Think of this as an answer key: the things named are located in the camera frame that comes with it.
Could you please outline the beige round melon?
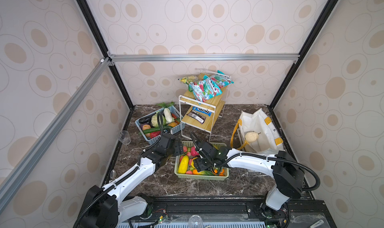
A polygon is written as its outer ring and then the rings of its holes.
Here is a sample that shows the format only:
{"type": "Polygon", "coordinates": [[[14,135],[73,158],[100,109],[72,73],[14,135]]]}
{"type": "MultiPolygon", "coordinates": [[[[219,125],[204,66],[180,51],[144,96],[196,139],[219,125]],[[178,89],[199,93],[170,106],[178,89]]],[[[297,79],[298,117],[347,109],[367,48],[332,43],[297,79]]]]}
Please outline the beige round melon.
{"type": "Polygon", "coordinates": [[[248,132],[245,134],[245,141],[249,144],[256,142],[258,138],[259,134],[256,132],[248,132]]]}

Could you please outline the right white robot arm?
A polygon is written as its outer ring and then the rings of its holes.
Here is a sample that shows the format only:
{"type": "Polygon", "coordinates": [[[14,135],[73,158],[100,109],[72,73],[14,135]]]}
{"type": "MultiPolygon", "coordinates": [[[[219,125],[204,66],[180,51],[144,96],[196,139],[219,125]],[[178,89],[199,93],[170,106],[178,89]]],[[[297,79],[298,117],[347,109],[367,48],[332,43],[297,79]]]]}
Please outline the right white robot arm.
{"type": "Polygon", "coordinates": [[[239,168],[273,178],[275,185],[265,199],[266,206],[272,210],[278,211],[290,199],[299,199],[302,192],[314,191],[320,187],[321,179],[318,174],[297,163],[285,151],[265,156],[229,147],[216,149],[211,143],[200,140],[194,132],[190,132],[190,135],[200,156],[193,161],[198,173],[217,171],[219,174],[224,168],[239,168]]]}

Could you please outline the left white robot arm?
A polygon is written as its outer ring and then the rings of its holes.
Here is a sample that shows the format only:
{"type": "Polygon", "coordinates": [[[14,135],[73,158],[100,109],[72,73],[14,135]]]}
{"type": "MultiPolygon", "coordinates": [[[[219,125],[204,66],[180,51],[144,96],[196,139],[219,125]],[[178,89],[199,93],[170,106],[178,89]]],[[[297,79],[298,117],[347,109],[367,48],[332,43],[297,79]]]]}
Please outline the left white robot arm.
{"type": "Polygon", "coordinates": [[[165,133],[158,142],[139,155],[137,163],[123,175],[102,186],[91,187],[84,198],[74,228],[115,228],[120,223],[142,215],[150,199],[125,198],[143,180],[164,166],[169,158],[180,155],[183,143],[176,135],[165,133]]]}

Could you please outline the white grocery tote bag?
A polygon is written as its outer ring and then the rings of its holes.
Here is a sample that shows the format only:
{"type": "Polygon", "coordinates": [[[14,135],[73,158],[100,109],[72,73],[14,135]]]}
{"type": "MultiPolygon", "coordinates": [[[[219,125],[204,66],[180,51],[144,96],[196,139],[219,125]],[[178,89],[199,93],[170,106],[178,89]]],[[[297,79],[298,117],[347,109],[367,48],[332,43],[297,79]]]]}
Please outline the white grocery tote bag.
{"type": "Polygon", "coordinates": [[[261,108],[253,114],[244,111],[241,113],[231,136],[231,148],[234,147],[235,135],[240,137],[241,146],[238,150],[260,155],[276,155],[279,151],[284,150],[283,139],[272,119],[261,108]],[[251,144],[247,143],[245,134],[248,132],[258,133],[258,140],[251,144]]]}

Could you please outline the green plastic fruit basket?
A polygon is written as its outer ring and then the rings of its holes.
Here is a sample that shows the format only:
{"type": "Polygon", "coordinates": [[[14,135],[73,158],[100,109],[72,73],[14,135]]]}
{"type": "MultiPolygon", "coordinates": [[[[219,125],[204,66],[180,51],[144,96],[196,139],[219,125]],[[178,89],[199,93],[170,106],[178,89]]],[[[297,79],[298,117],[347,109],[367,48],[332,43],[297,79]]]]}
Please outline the green plastic fruit basket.
{"type": "MultiPolygon", "coordinates": [[[[187,148],[191,148],[194,146],[194,143],[192,141],[182,141],[183,145],[187,148]]],[[[227,145],[224,143],[212,143],[212,145],[219,150],[220,147],[226,147],[227,145]]],[[[180,179],[194,179],[194,180],[211,180],[211,181],[224,181],[229,177],[229,169],[224,168],[224,175],[223,176],[208,176],[208,175],[194,175],[194,174],[180,174],[178,173],[179,164],[180,164],[180,157],[178,156],[176,159],[175,167],[174,167],[174,173],[175,175],[180,179]]]]}

